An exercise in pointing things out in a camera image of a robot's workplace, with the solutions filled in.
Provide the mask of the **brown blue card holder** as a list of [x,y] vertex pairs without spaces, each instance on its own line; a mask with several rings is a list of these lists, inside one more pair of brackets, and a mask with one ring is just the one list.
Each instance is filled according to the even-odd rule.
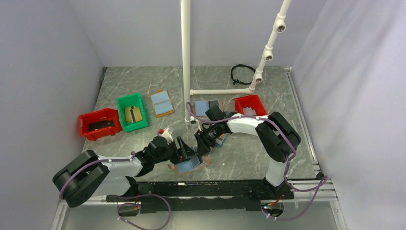
[[177,164],[169,163],[169,169],[173,170],[177,176],[182,176],[197,169],[210,165],[210,160],[205,156],[190,156]]

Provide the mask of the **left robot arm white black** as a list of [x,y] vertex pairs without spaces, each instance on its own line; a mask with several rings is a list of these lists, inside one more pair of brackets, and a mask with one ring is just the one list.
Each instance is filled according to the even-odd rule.
[[181,137],[169,141],[156,136],[127,157],[105,157],[87,150],[58,171],[52,182],[69,207],[78,207],[94,196],[115,195],[132,201],[138,194],[137,177],[151,172],[158,163],[180,163],[197,153],[197,146],[188,146]]

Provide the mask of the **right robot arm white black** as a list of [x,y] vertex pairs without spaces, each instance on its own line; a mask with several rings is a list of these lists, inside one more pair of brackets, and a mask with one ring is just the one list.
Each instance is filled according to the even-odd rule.
[[209,120],[198,120],[208,127],[203,127],[194,134],[198,155],[208,154],[215,146],[215,140],[226,133],[258,137],[271,158],[265,176],[267,183],[264,185],[264,194],[270,199],[277,198],[282,193],[288,162],[302,141],[296,130],[279,112],[263,116],[237,112],[227,114],[214,106],[205,113]]

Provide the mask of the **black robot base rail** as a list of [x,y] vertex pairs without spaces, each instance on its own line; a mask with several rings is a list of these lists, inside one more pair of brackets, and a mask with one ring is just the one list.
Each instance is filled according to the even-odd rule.
[[266,202],[292,200],[287,185],[272,187],[266,180],[223,180],[185,182],[138,182],[124,195],[107,195],[106,201],[140,202],[142,214],[166,211],[164,197],[173,211],[243,209],[260,211]]

